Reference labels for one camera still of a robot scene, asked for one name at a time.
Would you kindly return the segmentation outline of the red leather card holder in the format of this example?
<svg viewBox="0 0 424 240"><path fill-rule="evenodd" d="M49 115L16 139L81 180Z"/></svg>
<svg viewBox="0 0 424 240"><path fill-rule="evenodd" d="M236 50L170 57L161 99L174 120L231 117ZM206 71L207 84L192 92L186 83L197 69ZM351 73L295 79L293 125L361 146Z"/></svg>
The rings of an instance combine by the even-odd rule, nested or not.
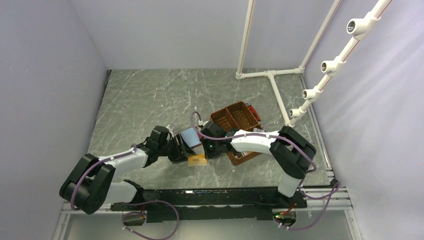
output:
<svg viewBox="0 0 424 240"><path fill-rule="evenodd" d="M202 144L198 133L193 128L183 130L180 135L191 149L197 148Z"/></svg>

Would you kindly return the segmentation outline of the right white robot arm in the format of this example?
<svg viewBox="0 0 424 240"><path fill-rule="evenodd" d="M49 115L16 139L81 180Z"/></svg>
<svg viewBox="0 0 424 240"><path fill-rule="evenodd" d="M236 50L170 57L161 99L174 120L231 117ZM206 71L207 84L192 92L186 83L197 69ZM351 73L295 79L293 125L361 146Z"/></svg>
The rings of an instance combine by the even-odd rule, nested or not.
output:
<svg viewBox="0 0 424 240"><path fill-rule="evenodd" d="M306 175L317 169L313 159L316 148L292 127L284 126L279 131L257 132L246 130L225 131L212 121L201 130L194 129L202 141L206 141L205 152L221 153L254 152L273 156L283 170L276 203L287 208L295 201L295 192Z"/></svg>

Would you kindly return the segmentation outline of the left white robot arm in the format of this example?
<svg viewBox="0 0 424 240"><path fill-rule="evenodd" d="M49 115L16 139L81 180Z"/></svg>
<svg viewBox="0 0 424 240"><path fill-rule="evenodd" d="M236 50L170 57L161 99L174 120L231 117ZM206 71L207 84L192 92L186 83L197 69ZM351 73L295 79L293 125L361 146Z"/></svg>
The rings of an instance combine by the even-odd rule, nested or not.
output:
<svg viewBox="0 0 424 240"><path fill-rule="evenodd" d="M144 188L128 179L117 182L117 178L146 168L160 157L178 164L195 154L180 134L173 135L168 128L155 126L150 136L126 151L108 156L83 155L62 184L59 196L71 204L72 210L89 215L104 204L121 204L137 210L146 201Z"/></svg>

